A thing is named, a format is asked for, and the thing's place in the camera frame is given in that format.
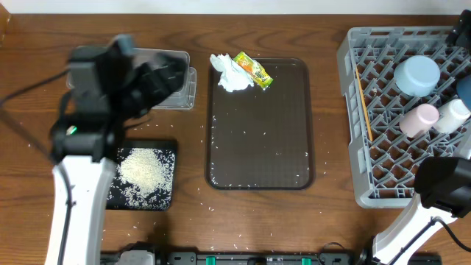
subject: blue cup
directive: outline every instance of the blue cup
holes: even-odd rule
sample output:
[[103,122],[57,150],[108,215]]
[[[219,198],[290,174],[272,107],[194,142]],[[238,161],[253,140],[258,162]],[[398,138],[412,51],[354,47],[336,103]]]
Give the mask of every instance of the blue cup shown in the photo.
[[468,110],[471,110],[471,75],[458,81],[456,93]]

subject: white cup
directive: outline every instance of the white cup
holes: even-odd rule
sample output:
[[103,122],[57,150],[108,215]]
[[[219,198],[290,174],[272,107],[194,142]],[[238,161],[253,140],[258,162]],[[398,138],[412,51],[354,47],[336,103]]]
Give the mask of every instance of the white cup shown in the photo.
[[427,96],[440,80],[439,66],[429,57],[415,55],[394,70],[397,87],[409,96]]
[[452,133],[456,131],[470,116],[461,99],[454,99],[439,108],[440,119],[433,128],[440,133]]
[[439,120],[439,111],[430,104],[422,104],[407,112],[399,121],[399,128],[407,137],[421,136]]

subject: gray plastic crate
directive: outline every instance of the gray plastic crate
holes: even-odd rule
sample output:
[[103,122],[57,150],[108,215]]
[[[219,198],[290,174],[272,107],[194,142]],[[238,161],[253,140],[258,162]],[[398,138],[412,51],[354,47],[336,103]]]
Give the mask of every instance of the gray plastic crate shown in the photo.
[[[429,156],[451,156],[469,120],[456,132],[432,129],[411,139],[399,129],[399,120],[422,103],[436,107],[456,98],[456,80],[471,74],[468,51],[447,47],[451,26],[362,27],[349,30],[337,51],[341,93],[347,101],[351,142],[348,146],[356,202],[363,208],[403,208],[414,195],[414,175]],[[441,77],[426,97],[401,93],[394,79],[395,67],[413,55],[425,55],[439,65]],[[373,142],[366,123],[358,81],[364,89]]]

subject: brown rectangular tray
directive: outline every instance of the brown rectangular tray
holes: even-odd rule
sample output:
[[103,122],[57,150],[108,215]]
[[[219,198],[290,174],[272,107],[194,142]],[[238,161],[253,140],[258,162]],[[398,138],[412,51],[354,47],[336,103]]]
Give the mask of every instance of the brown rectangular tray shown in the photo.
[[274,79],[227,92],[210,70],[205,177],[217,189],[304,189],[314,181],[308,69],[294,58],[257,58]]

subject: pink cup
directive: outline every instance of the pink cup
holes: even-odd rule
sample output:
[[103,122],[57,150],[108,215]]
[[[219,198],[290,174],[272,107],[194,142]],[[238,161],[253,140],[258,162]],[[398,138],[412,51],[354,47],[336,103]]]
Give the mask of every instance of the pink cup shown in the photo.
[[439,120],[439,111],[430,104],[422,104],[407,112],[399,128],[407,137],[416,138],[426,133]]

